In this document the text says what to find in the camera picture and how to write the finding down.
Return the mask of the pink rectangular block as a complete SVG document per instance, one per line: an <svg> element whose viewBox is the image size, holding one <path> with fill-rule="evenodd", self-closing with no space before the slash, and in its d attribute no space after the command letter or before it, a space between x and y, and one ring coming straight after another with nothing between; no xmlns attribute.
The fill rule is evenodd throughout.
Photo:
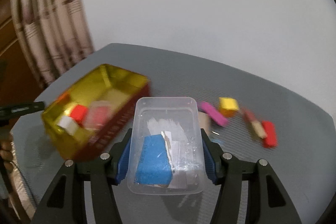
<svg viewBox="0 0 336 224"><path fill-rule="evenodd" d="M212 104L202 101L201 109L205 112L217 125L226 127L228 119L224 117Z"/></svg>

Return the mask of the yellow cube block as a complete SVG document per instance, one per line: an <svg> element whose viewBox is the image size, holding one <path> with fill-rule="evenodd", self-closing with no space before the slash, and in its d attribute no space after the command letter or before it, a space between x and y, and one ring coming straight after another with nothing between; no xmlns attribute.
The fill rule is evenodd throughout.
<svg viewBox="0 0 336 224"><path fill-rule="evenodd" d="M230 97L219 97L219 112L226 118L234 117L239 111L239 104L236 99Z"/></svg>

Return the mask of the clear plastic container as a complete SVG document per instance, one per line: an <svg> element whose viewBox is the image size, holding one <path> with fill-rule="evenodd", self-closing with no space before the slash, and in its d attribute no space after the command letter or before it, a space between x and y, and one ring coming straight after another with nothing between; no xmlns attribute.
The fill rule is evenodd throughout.
<svg viewBox="0 0 336 224"><path fill-rule="evenodd" d="M134 182L143 141L162 135L173 178L168 186ZM204 188L205 160L196 101L191 97L143 97L135 106L127 187L135 194L172 196L198 194Z"/></svg>

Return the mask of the brown wooden door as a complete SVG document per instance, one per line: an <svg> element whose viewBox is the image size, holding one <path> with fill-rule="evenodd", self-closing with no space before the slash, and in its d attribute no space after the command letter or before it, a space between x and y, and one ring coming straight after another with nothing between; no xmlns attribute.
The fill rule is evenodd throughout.
<svg viewBox="0 0 336 224"><path fill-rule="evenodd" d="M42 90L21 50L11 16L10 0L1 0L1 105L34 101Z"/></svg>

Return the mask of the white block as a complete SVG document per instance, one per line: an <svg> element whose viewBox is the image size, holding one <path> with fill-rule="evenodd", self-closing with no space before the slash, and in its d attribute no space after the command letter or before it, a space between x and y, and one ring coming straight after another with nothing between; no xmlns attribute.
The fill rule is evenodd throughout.
<svg viewBox="0 0 336 224"><path fill-rule="evenodd" d="M57 125L63 128L69 135L74 136L78 130L78 124L69 116L63 115L58 121Z"/></svg>

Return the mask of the red rectangular block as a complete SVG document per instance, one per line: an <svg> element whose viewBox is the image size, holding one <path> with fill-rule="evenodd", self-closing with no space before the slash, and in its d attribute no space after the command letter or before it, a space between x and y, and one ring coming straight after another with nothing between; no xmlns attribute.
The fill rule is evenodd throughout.
<svg viewBox="0 0 336 224"><path fill-rule="evenodd" d="M277 135L274 124L270 121L262 121L261 124L267 134L267 137L262 141L262 145L265 148L277 147Z"/></svg>

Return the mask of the red rounded block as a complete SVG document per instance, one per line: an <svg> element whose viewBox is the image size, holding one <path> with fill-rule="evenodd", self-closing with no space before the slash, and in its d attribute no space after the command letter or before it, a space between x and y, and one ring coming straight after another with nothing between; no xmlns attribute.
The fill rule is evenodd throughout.
<svg viewBox="0 0 336 224"><path fill-rule="evenodd" d="M70 112L70 117L79 125L82 125L88 108L83 105L76 105Z"/></svg>

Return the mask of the olive small block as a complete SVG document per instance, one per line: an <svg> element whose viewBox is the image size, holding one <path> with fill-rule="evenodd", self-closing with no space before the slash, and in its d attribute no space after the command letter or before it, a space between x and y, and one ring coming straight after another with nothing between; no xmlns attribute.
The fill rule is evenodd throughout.
<svg viewBox="0 0 336 224"><path fill-rule="evenodd" d="M266 131L264 130L260 121L255 120L251 122L253 132L260 138L265 139L267 137Z"/></svg>

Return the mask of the gold tin box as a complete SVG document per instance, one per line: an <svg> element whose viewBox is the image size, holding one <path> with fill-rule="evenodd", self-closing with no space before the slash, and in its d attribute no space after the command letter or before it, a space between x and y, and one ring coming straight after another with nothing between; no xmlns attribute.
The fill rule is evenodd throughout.
<svg viewBox="0 0 336 224"><path fill-rule="evenodd" d="M148 77L102 64L76 81L42 113L46 134L64 160L97 157L134 116L136 102L150 96ZM88 108L74 136L57 125L76 105Z"/></svg>

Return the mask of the dark red lipstick case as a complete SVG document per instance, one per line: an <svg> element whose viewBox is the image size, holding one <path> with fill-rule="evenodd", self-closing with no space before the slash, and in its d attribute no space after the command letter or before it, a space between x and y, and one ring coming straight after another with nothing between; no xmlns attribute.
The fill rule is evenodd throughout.
<svg viewBox="0 0 336 224"><path fill-rule="evenodd" d="M242 114L244 121L248 124L257 121L257 118L255 117L254 113L248 109L243 109Z"/></svg>

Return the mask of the blue sponge block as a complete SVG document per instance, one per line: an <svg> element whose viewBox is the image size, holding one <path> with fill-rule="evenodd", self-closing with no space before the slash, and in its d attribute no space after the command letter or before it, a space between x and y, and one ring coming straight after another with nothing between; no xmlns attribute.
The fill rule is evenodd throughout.
<svg viewBox="0 0 336 224"><path fill-rule="evenodd" d="M163 136L146 136L143 141L134 182L144 185L168 186L172 178L173 171Z"/></svg>

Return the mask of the beige ribbed case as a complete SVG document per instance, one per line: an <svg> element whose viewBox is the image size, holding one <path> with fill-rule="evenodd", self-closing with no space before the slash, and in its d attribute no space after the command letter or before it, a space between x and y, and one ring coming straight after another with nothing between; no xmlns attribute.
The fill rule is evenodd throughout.
<svg viewBox="0 0 336 224"><path fill-rule="evenodd" d="M199 111L198 120L200 128L204 129L206 134L209 136L212 133L210 117L206 113Z"/></svg>

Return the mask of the beige patterned curtain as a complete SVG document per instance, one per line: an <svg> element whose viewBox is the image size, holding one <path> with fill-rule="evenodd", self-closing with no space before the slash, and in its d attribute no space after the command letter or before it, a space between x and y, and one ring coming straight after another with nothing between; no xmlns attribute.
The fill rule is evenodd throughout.
<svg viewBox="0 0 336 224"><path fill-rule="evenodd" d="M82 0L10 0L18 42L42 88L94 52Z"/></svg>

